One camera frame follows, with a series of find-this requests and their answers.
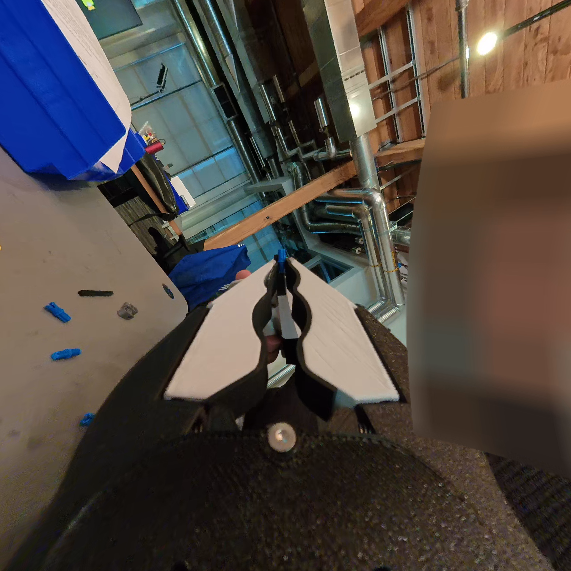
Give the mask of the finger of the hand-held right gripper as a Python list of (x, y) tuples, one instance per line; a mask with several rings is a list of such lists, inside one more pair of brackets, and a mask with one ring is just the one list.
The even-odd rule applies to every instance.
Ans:
[(292, 315), (293, 308), (294, 296), (287, 287), (286, 275), (278, 273), (273, 296), (273, 324), (283, 340), (297, 340), (300, 337), (299, 326)]

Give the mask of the blue striped jacket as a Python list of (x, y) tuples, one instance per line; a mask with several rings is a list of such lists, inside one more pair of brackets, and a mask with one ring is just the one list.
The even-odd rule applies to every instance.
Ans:
[(188, 311), (192, 311), (211, 301), (250, 264), (245, 245), (228, 246), (185, 256), (168, 277), (186, 300)]

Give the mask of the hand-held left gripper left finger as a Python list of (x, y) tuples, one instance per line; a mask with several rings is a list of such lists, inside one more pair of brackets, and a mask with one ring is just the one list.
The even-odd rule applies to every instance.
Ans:
[(277, 264), (267, 263), (214, 300), (164, 393), (166, 400), (257, 403), (267, 389), (264, 329)]

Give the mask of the silver ventilation duct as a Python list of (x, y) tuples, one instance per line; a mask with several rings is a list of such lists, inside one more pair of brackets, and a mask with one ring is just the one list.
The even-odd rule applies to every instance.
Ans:
[(369, 140), (364, 134), (349, 144), (356, 175), (363, 188), (333, 189), (315, 200), (324, 206), (323, 213), (356, 223), (339, 221), (312, 222), (306, 205), (294, 211), (296, 223), (306, 233), (353, 234), (364, 240), (368, 264), (382, 300), (368, 311), (378, 321), (387, 324), (399, 316), (405, 306), (394, 243), (390, 233), (387, 207), (380, 188), (377, 166)]

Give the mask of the printed paper sheet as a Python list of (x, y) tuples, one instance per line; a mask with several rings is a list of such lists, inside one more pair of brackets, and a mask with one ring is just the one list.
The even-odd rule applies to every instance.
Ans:
[(87, 18), (76, 1), (42, 1), (54, 22), (78, 56), (91, 79), (104, 97), (106, 104), (121, 122), (120, 134), (110, 135), (100, 162), (113, 173), (119, 170), (123, 158), (127, 132), (131, 126), (131, 107), (103, 48)]

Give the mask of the black shoulder bag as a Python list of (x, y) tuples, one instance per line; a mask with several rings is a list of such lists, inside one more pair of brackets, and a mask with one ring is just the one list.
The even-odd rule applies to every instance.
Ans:
[(145, 153), (131, 171), (142, 187), (141, 197), (147, 199), (152, 208), (166, 214), (169, 220), (179, 215), (175, 191), (161, 161), (153, 154)]

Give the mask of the person's right hand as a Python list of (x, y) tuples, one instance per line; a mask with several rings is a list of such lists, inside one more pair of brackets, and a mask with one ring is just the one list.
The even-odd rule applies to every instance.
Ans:
[[(249, 270), (240, 270), (235, 275), (235, 280), (240, 281), (251, 275)], [(267, 349), (267, 364), (273, 363), (279, 356), (282, 347), (282, 338), (279, 334), (273, 333), (265, 336), (266, 349)]]

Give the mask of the black monitor on stand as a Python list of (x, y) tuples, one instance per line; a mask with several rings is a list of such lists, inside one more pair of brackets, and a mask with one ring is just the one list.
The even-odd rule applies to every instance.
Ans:
[(76, 1), (97, 40), (135, 29), (142, 20), (132, 1)]

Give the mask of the blue storage bin with tag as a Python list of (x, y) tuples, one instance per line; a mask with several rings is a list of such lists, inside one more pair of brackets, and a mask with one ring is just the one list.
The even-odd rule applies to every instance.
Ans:
[(69, 181), (122, 176), (146, 151), (130, 126), (118, 172), (100, 162), (120, 134), (115, 119), (42, 1), (1, 1), (1, 147), (19, 167)]

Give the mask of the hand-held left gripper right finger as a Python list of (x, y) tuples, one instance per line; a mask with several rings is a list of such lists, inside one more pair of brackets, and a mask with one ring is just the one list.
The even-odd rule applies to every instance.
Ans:
[(287, 340), (287, 362), (303, 404), (322, 420), (340, 408), (400, 400), (395, 382), (357, 312), (357, 305), (304, 265), (287, 258), (292, 316), (300, 329)]

